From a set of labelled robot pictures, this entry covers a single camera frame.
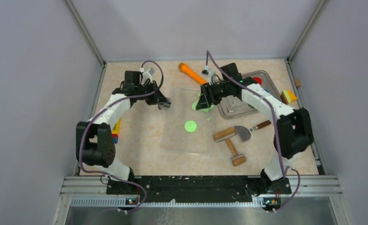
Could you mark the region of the green dough lump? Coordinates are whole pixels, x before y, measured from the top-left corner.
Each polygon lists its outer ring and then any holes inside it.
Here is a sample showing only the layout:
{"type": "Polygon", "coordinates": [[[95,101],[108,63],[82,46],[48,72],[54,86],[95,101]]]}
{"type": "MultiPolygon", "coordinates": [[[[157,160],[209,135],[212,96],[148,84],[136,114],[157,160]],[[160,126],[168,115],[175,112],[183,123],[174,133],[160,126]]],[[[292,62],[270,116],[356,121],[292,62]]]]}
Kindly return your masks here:
{"type": "MultiPolygon", "coordinates": [[[[192,109],[195,110],[195,111],[197,110],[196,109],[196,105],[198,104],[199,98],[200,98],[200,93],[197,95],[197,100],[192,104],[192,109]]],[[[203,112],[206,112],[207,113],[210,110],[212,110],[214,107],[215,107],[215,105],[211,105],[209,108],[200,109],[200,111],[203,111],[203,112]]]]}

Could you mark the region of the clear plastic tray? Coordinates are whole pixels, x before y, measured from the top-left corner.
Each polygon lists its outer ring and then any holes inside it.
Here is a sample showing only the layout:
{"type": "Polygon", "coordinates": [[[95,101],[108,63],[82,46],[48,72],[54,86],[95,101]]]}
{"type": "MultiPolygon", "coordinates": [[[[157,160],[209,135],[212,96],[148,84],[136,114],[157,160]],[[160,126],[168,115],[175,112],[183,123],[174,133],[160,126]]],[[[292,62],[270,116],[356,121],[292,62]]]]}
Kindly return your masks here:
{"type": "Polygon", "coordinates": [[[217,108],[196,110],[200,90],[173,88],[166,112],[161,149],[169,153],[210,156],[217,108]]]}

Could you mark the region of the metal scraper wooden handle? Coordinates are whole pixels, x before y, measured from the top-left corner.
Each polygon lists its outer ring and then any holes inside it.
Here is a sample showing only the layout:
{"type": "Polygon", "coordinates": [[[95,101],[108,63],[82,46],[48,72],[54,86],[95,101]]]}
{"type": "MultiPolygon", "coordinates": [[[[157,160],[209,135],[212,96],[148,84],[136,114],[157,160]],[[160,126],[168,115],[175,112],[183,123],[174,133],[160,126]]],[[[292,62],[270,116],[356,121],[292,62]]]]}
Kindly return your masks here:
{"type": "Polygon", "coordinates": [[[241,141],[246,142],[251,138],[252,132],[262,129],[266,126],[269,126],[270,124],[271,124],[271,121],[266,120],[251,128],[246,128],[244,126],[234,126],[234,130],[236,134],[239,136],[239,138],[241,139],[241,141]]]}

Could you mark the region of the wooden double-ended roller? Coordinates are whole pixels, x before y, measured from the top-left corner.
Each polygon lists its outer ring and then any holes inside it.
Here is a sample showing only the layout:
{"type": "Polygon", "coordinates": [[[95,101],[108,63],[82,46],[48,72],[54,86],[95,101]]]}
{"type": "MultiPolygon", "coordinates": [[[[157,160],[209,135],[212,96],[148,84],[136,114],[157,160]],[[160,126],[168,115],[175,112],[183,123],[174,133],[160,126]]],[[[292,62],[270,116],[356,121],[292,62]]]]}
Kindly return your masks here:
{"type": "Polygon", "coordinates": [[[246,161],[246,157],[244,154],[239,154],[234,146],[234,144],[231,141],[231,137],[235,136],[237,133],[235,131],[234,127],[229,127],[224,130],[221,130],[219,132],[216,132],[213,134],[213,139],[215,142],[221,142],[224,141],[230,150],[232,157],[230,158],[230,161],[233,166],[239,166],[243,164],[246,161]]]}

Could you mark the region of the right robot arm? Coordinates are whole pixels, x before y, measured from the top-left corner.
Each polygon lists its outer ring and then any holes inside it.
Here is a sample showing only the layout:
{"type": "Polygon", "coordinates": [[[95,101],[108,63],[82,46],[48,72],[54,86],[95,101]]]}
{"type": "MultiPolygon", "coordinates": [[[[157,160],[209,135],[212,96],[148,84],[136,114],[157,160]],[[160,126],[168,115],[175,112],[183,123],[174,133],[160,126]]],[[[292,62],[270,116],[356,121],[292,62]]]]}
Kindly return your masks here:
{"type": "Polygon", "coordinates": [[[273,124],[276,155],[262,170],[260,180],[261,189],[273,193],[279,188],[279,180],[286,176],[286,168],[292,165],[292,158],[314,142],[309,111],[295,109],[265,91],[253,78],[243,78],[235,63],[219,70],[224,78],[201,85],[196,110],[218,105],[223,98],[233,96],[254,107],[273,124]]]}

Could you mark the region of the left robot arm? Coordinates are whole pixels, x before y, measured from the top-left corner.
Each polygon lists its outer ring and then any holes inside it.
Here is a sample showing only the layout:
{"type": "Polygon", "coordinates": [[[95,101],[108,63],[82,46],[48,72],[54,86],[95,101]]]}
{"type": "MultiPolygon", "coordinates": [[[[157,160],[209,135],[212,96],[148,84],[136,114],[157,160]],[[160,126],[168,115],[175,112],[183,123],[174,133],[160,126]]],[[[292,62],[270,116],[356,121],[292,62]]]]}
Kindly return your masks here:
{"type": "Polygon", "coordinates": [[[118,180],[118,188],[125,194],[134,191],[136,182],[130,178],[131,169],[116,158],[113,131],[123,114],[137,101],[170,108],[153,79],[154,70],[125,71],[124,81],[116,88],[102,109],[88,121],[76,126],[76,157],[80,165],[97,167],[102,174],[118,180]]]}

